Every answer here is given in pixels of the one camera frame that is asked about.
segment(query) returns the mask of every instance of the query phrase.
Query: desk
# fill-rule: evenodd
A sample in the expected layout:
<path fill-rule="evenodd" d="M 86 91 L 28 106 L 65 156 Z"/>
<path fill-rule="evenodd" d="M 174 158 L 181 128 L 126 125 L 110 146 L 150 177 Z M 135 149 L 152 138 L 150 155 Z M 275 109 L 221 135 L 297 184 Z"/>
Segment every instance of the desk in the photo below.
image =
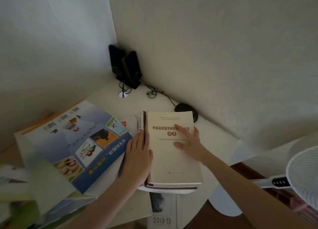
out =
<path fill-rule="evenodd" d="M 149 89 L 145 86 L 139 86 L 136 90 L 132 90 L 126 98 L 118 97 L 120 91 L 119 81 L 113 79 L 101 90 L 89 96 L 87 100 L 114 117 L 136 115 L 143 110 L 174 111 L 174 105 L 166 96 L 158 94 L 154 99 L 148 98 L 146 93 Z M 199 116 L 195 126 L 200 131 L 201 143 L 218 158 L 229 163 L 238 139 L 201 116 Z M 192 220 L 218 184 L 217 179 L 205 166 L 202 166 L 202 173 L 204 182 L 195 192 L 177 196 L 178 228 L 184 228 Z"/>

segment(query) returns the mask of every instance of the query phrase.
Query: black speaker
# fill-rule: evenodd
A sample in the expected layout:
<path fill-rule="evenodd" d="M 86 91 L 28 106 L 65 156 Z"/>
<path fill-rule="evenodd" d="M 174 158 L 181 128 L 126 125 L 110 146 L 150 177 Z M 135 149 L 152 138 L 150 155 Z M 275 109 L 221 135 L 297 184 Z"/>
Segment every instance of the black speaker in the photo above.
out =
<path fill-rule="evenodd" d="M 133 89 L 136 89 L 140 85 L 141 82 L 139 79 L 142 77 L 137 53 L 135 51 L 128 53 L 122 59 L 122 64 L 127 76 L 125 84 Z"/>
<path fill-rule="evenodd" d="M 122 64 L 122 59 L 126 56 L 126 52 L 115 45 L 109 45 L 108 48 L 112 72 L 117 75 L 116 78 L 119 81 L 125 81 L 127 76 Z"/>

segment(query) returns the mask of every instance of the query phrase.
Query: black round object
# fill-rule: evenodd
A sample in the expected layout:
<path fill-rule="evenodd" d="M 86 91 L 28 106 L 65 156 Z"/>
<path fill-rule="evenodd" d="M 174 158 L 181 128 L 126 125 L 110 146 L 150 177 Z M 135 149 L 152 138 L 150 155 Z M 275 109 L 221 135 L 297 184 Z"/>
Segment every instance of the black round object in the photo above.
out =
<path fill-rule="evenodd" d="M 193 107 L 191 107 L 190 105 L 188 105 L 186 103 L 179 103 L 175 107 L 175 112 L 186 112 L 186 111 L 192 111 L 193 122 L 195 123 L 198 120 L 199 115 L 198 115 L 197 111 Z"/>

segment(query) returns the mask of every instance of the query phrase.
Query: blue book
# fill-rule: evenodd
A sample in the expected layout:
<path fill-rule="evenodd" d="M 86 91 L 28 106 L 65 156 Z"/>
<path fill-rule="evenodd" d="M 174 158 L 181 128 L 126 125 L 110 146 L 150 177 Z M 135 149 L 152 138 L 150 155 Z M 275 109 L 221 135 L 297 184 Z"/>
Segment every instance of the blue book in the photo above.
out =
<path fill-rule="evenodd" d="M 88 101 L 24 136 L 82 194 L 125 152 L 132 138 L 121 122 Z"/>

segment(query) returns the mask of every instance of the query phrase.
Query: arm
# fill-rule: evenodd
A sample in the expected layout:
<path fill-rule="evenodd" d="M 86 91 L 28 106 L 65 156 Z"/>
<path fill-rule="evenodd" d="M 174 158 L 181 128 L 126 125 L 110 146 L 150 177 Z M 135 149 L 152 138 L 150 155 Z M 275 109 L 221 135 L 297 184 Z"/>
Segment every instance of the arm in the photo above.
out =
<path fill-rule="evenodd" d="M 176 142 L 175 146 L 200 161 L 213 173 L 256 229 L 314 228 L 312 224 L 210 153 L 200 143 L 197 128 L 194 136 L 177 124 L 176 128 L 188 138 L 189 145 Z"/>
<path fill-rule="evenodd" d="M 143 144 L 143 130 L 127 143 L 122 175 L 66 228 L 106 228 L 118 211 L 148 177 L 153 159 L 149 134 Z"/>

